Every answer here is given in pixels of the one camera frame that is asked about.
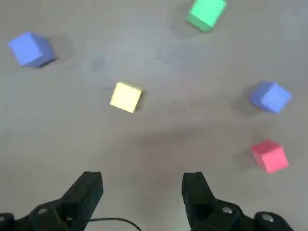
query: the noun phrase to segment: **black cable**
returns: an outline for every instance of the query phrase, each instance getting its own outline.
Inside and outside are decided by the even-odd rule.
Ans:
[[[142,229],[140,229],[139,226],[136,225],[134,222],[124,218],[93,218],[89,220],[89,222],[94,222],[94,221],[122,221],[134,226],[138,231],[142,231]]]

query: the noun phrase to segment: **block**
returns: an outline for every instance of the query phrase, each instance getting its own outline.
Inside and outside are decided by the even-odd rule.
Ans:
[[[26,32],[8,43],[21,66],[40,67],[55,59],[53,49],[46,38]]]
[[[130,84],[118,82],[111,97],[110,105],[133,113],[141,96],[142,90]]]
[[[289,166],[283,147],[271,140],[266,140],[251,148],[257,164],[268,174]]]
[[[226,6],[225,0],[196,0],[187,16],[187,21],[204,32],[210,31]]]
[[[250,101],[260,109],[280,113],[291,100],[292,94],[277,82],[262,82],[250,96]]]

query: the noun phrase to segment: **bolt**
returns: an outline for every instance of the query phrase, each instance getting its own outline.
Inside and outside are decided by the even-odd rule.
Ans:
[[[262,218],[268,222],[274,222],[274,218],[270,214],[264,213],[262,214]]]
[[[229,213],[229,214],[232,213],[232,209],[230,209],[229,207],[223,207],[223,208],[222,208],[222,211],[223,211],[224,213]]]

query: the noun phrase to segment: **pink cube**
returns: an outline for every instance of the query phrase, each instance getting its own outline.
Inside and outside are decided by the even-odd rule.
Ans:
[[[268,174],[274,173],[289,166],[282,146],[274,141],[264,141],[251,148],[257,164]]]

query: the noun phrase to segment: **toy block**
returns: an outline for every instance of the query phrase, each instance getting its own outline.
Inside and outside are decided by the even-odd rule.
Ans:
[[[123,109],[124,111],[135,112],[142,90],[130,84],[118,82],[111,97],[110,105]]]
[[[187,21],[202,31],[210,31],[227,6],[225,0],[196,0]]]
[[[41,67],[55,59],[47,39],[32,32],[26,32],[13,39],[8,46],[21,66]]]
[[[292,94],[277,82],[262,82],[250,96],[250,101],[264,111],[280,113],[291,100]]]
[[[268,174],[289,166],[283,147],[276,142],[267,140],[252,148],[257,164]]]

